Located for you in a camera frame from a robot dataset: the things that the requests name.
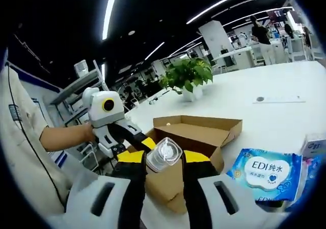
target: white pants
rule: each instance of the white pants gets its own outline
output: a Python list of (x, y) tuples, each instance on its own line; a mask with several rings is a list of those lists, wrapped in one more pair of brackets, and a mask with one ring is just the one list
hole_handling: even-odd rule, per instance
[(262, 44), (260, 45), (260, 51), (263, 55), (266, 65), (276, 64), (275, 52), (271, 44)]

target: robot camera eye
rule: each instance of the robot camera eye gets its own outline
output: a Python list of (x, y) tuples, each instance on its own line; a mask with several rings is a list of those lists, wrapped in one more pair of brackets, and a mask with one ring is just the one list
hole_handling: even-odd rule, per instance
[(104, 103), (103, 103), (103, 109), (105, 111), (111, 111), (114, 107), (114, 101), (112, 99), (107, 99)]

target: woman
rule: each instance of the woman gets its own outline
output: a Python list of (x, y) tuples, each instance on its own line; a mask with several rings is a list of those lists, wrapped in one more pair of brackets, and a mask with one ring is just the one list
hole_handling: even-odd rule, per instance
[(250, 20), (254, 25), (251, 28), (252, 35), (254, 39), (259, 42), (260, 50), (263, 55), (265, 64), (275, 64), (275, 53), (267, 35), (268, 29), (260, 25), (255, 16), (251, 16)]

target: black top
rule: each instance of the black top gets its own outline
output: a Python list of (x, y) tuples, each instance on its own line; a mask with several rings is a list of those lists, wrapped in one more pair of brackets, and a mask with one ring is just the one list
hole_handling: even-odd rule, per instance
[(252, 34), (257, 37), (258, 42), (262, 44), (270, 44), (269, 38), (267, 36), (267, 28), (259, 27), (259, 26), (253, 26), (251, 28)]

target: person's arm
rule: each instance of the person's arm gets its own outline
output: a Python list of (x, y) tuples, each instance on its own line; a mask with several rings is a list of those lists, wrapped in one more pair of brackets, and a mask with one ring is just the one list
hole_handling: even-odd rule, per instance
[(47, 151), (60, 151), (81, 143), (94, 141), (92, 126), (87, 124), (66, 128), (44, 128), (40, 142)]

